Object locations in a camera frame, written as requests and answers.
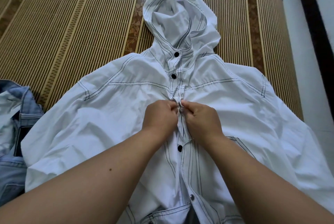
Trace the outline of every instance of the light blue denim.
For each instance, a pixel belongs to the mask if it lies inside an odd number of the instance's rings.
[[[0,93],[8,91],[21,100],[18,114],[12,117],[14,146],[8,154],[0,153],[0,206],[23,193],[27,167],[21,155],[21,140],[30,128],[43,116],[43,109],[36,104],[29,87],[22,87],[10,80],[0,80]]]

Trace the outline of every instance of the person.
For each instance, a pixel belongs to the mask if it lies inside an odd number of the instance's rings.
[[[245,223],[334,223],[329,211],[226,138],[215,109],[181,103],[190,135],[214,160]],[[177,113],[173,101],[148,105],[141,131],[2,206],[1,223],[116,223],[150,158],[176,129]]]

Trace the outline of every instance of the clothing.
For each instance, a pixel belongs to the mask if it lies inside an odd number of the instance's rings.
[[[334,212],[334,179],[314,134],[257,69],[214,53],[211,9],[202,0],[147,0],[143,17],[152,47],[83,77],[23,140],[26,191],[137,133],[154,101],[185,99],[215,108],[230,140]],[[191,205],[202,224],[243,223],[217,166],[178,116],[118,223],[183,223]]]
[[[0,206],[24,190],[27,167],[20,142],[42,115],[29,87],[0,80]]]

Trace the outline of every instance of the striped bamboo mat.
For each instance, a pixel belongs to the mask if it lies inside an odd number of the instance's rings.
[[[0,78],[29,85],[45,110],[82,76],[149,48],[145,0],[0,0]],[[204,0],[224,61],[258,68],[302,119],[282,0]]]

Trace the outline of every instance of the black baseboard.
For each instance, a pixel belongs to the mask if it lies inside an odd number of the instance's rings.
[[[311,33],[326,95],[334,118],[334,54],[326,33],[317,0],[301,0]]]

